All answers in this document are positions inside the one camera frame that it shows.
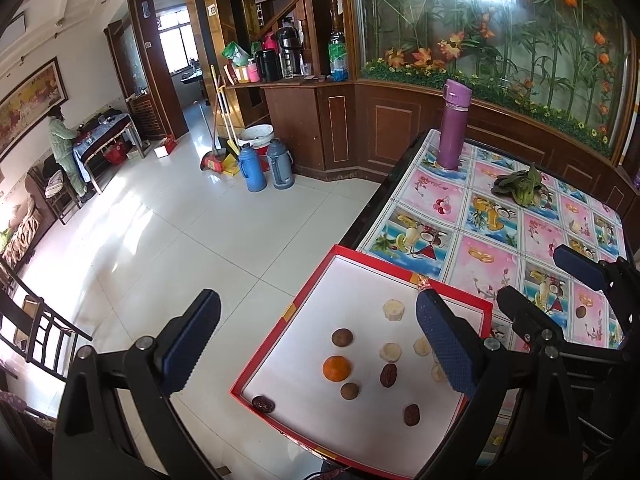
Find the purple thermos bottle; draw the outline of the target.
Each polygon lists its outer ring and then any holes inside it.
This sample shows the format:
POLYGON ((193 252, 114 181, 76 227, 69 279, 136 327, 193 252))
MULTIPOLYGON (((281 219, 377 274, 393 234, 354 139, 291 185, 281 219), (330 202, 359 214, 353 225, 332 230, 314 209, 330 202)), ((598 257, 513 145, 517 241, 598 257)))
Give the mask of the purple thermos bottle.
POLYGON ((440 123, 437 163, 445 169, 457 169, 468 122, 472 90, 453 79, 447 79, 442 89, 445 101, 440 123))

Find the wooden cabinet partition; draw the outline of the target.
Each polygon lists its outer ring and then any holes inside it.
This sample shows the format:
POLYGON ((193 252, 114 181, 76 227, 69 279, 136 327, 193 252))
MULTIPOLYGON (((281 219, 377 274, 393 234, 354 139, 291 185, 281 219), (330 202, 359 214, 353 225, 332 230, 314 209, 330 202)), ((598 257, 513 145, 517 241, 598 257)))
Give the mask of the wooden cabinet partition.
POLYGON ((442 121, 447 79, 473 99, 465 134, 548 169, 639 223, 638 40, 611 0, 291 0, 302 76, 234 84, 228 44, 250 49, 281 23, 257 0, 186 0, 205 87, 224 80, 233 125, 269 122, 296 169, 381 180, 442 121), (348 79, 329 43, 346 39, 348 79))

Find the green leafy vegetable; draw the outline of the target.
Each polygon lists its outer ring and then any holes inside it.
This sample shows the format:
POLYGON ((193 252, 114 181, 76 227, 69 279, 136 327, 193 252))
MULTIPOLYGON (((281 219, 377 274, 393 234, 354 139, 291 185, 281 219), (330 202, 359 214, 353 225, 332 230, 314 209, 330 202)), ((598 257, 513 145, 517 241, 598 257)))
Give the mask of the green leafy vegetable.
POLYGON ((542 183, 540 171, 531 164, 527 170, 496 177, 491 193, 511 197, 518 205, 528 207, 539 205, 542 198, 548 195, 548 188, 542 183))

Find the framed landscape painting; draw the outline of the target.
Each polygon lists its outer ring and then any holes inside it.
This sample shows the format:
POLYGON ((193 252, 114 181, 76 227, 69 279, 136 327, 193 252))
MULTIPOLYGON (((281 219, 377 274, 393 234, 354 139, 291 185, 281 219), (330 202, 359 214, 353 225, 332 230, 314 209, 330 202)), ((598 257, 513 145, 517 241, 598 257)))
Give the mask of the framed landscape painting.
POLYGON ((0 148, 5 158, 49 110, 68 100, 57 58, 41 65, 1 101, 0 148))

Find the dark red date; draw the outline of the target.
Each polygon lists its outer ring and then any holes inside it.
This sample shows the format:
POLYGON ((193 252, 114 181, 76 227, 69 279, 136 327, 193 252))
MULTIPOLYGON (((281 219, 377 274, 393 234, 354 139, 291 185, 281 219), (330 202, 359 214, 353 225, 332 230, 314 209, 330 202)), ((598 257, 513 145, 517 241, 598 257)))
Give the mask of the dark red date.
POLYGON ((276 408, 276 404, 268 396, 254 396, 252 399, 252 407, 261 413, 270 414, 276 408))
POLYGON ((397 366, 395 363, 386 363, 380 374, 380 383, 384 388, 390 388, 395 385, 397 380, 397 366))
POLYGON ((416 426, 421 419, 420 406, 418 404, 409 404, 404 409, 404 423, 408 427, 416 426))

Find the white plastic basin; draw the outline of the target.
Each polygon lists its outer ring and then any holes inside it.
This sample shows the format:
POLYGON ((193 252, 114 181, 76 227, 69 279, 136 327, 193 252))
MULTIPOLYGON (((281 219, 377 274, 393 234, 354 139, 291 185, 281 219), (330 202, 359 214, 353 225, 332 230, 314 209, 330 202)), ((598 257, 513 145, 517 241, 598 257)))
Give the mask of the white plastic basin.
POLYGON ((244 129, 238 135, 239 147, 242 150, 246 146, 250 146, 259 156, 265 156, 273 138, 272 125, 254 125, 244 129))

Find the person in green clothes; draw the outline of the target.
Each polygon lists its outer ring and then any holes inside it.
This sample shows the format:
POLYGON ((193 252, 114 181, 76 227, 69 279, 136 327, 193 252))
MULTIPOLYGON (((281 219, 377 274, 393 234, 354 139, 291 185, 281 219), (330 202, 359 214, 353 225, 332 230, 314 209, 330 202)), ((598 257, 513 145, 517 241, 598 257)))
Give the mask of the person in green clothes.
POLYGON ((82 204, 87 203, 93 196, 84 176, 80 172, 74 157, 73 146, 77 132, 67 128, 59 105, 52 106, 48 113, 49 136, 52 154, 55 161, 65 171, 70 184, 82 204))

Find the black kettle on cabinet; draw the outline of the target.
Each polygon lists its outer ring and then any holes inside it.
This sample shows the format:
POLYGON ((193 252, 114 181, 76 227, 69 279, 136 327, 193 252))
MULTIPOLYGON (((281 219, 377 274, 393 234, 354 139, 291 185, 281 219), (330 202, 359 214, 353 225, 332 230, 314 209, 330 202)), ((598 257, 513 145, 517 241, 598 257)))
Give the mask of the black kettle on cabinet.
POLYGON ((277 42, 280 50, 282 75, 285 79, 302 76, 302 45, 298 32, 291 26, 283 26, 277 30, 277 42))

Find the red broom and dustpan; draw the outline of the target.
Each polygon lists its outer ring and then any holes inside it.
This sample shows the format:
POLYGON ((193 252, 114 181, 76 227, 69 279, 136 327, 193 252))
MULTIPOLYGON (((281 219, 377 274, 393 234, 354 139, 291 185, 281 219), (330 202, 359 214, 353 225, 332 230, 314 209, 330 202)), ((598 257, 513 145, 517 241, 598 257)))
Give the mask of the red broom and dustpan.
POLYGON ((213 171, 215 174, 225 174, 234 177, 240 171, 239 166, 239 142, 231 118, 231 110, 226 95, 224 80, 218 74, 214 64, 209 65, 215 90, 215 102, 213 105, 214 124, 211 125, 205 117, 204 108, 201 113, 212 141, 212 147, 201 158, 200 169, 213 171))

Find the colourful fruit print tablecloth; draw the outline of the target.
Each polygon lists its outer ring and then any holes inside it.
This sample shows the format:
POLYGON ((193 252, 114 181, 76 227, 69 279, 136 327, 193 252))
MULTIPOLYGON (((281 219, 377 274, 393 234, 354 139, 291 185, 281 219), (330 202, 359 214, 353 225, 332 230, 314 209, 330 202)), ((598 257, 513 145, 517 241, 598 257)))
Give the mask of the colourful fruit print tablecloth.
POLYGON ((553 252, 567 244, 593 261, 624 254, 615 211, 543 174, 539 205, 520 207, 491 193, 496 177, 526 166, 466 144, 459 166, 436 162, 438 132, 416 153, 390 202, 359 248, 395 266, 494 302, 511 285, 578 344, 617 348, 623 332, 605 296, 557 268, 553 252), (583 318, 576 316, 587 308, 583 318))

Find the beige cake piece square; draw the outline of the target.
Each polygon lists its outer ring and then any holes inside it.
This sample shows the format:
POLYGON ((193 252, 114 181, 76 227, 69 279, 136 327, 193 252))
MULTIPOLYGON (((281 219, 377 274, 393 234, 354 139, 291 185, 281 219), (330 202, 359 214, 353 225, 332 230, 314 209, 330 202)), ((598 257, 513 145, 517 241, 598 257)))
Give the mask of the beige cake piece square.
POLYGON ((442 367, 440 366, 439 363, 436 363, 432 367, 431 376, 432 376, 434 382, 446 382, 447 381, 447 376, 446 376, 444 370, 442 369, 442 367))

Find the beige cake piece round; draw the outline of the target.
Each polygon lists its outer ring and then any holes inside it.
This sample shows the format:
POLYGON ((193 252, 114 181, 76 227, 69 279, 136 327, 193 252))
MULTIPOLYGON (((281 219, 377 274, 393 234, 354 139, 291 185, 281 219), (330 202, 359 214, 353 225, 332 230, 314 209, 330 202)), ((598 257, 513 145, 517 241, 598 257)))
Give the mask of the beige cake piece round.
POLYGON ((399 322, 405 314, 405 305, 400 300, 390 299, 384 304, 383 313, 390 322, 399 322))

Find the orange fruit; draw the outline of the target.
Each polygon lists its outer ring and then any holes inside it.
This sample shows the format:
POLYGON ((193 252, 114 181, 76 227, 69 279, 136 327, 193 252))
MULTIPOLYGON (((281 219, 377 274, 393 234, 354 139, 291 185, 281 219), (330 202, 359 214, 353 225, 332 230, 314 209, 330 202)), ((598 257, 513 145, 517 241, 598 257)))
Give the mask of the orange fruit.
POLYGON ((322 374, 330 382, 344 382, 352 374, 352 363, 344 356, 329 356, 322 364, 322 374))

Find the clear bottle green label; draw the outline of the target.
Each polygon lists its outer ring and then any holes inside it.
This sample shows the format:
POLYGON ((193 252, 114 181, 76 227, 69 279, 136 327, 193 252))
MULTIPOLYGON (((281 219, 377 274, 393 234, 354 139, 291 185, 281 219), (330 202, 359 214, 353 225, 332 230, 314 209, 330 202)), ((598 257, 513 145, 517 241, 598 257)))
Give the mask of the clear bottle green label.
POLYGON ((348 79, 346 39, 340 30, 332 32, 329 43, 331 77, 336 82, 348 79))

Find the grey-blue thermos flask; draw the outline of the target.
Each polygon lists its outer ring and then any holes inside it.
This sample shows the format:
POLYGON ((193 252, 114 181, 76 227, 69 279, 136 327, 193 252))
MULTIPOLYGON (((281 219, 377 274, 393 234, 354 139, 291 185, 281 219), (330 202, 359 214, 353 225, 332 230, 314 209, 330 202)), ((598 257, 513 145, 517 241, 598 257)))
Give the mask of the grey-blue thermos flask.
POLYGON ((266 153, 272 183, 278 190, 286 190, 294 185, 295 178, 292 170, 292 156, 286 146, 279 139, 272 139, 266 153))

